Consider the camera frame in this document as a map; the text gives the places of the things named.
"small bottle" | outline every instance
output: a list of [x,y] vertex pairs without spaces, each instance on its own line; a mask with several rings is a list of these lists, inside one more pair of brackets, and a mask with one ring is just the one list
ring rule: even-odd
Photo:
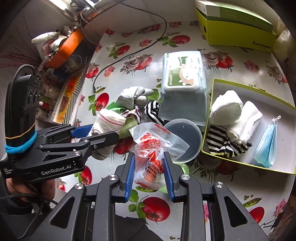
[[49,103],[46,103],[46,102],[43,102],[43,101],[39,101],[39,106],[41,106],[44,109],[50,110]]

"floral tablecloth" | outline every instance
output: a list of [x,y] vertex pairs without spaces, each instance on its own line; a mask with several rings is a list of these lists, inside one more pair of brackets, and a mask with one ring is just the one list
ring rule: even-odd
[[[164,24],[157,24],[123,34],[109,29],[106,31],[86,75],[76,125],[94,123],[98,111],[116,99],[123,89],[131,86],[151,88],[154,90],[153,98],[158,99],[163,54],[184,50],[199,50],[202,53],[208,91],[211,90],[213,79],[220,78],[253,86],[294,104],[287,80],[272,54],[239,47],[209,46],[197,21],[168,23],[164,37],[151,48],[114,64],[101,73],[95,82],[97,91],[94,93],[93,80],[100,69],[149,46],[161,36],[164,27]],[[125,162],[125,153],[131,149],[131,143],[129,138],[121,140],[112,155],[104,161],[90,157],[86,162],[88,168],[84,172],[63,177],[59,187],[69,191],[79,180],[86,184],[100,182]],[[199,181],[224,182],[247,210],[252,210],[255,220],[266,234],[272,232],[276,219],[282,216],[291,217],[291,213],[283,215],[283,210],[294,183],[294,175],[215,160],[202,154],[189,164],[189,168],[191,175]],[[167,194],[160,191],[144,192],[135,184],[133,190],[132,198],[127,204],[116,204],[116,213],[123,217],[146,218],[148,228],[163,240],[179,239],[183,205],[171,203]],[[206,228],[209,230],[206,203],[204,211]],[[280,232],[273,233],[270,239],[275,240],[278,233]]]

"metal screw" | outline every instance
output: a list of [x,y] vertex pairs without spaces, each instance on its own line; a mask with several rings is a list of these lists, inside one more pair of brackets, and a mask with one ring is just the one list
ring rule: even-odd
[[182,178],[183,180],[188,180],[188,179],[190,179],[190,175],[188,175],[188,174],[182,174],[182,175],[181,175],[181,178]]
[[75,189],[82,189],[83,188],[83,183],[77,183],[76,185],[75,185]]
[[215,186],[217,188],[222,188],[222,187],[224,187],[224,183],[223,182],[215,182]]
[[108,178],[109,178],[110,181],[115,181],[118,178],[118,176],[115,175],[115,174],[112,174]]

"black and white striped cloth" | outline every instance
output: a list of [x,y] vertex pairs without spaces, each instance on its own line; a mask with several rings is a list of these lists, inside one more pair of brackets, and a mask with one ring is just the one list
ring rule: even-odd
[[159,124],[160,126],[164,126],[163,120],[158,117],[159,107],[160,103],[156,100],[152,101],[144,107],[144,114],[149,121]]
[[222,157],[235,157],[241,153],[245,153],[252,144],[236,144],[230,142],[230,138],[226,134],[227,128],[222,126],[211,125],[207,133],[207,144],[212,155]]

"green box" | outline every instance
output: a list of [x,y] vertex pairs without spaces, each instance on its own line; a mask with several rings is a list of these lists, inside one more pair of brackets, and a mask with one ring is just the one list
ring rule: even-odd
[[208,20],[196,9],[200,29],[209,45],[250,48],[271,53],[276,34],[249,25]]
[[195,0],[196,8],[208,20],[228,21],[257,27],[272,32],[273,25],[257,13],[245,8],[216,1]]

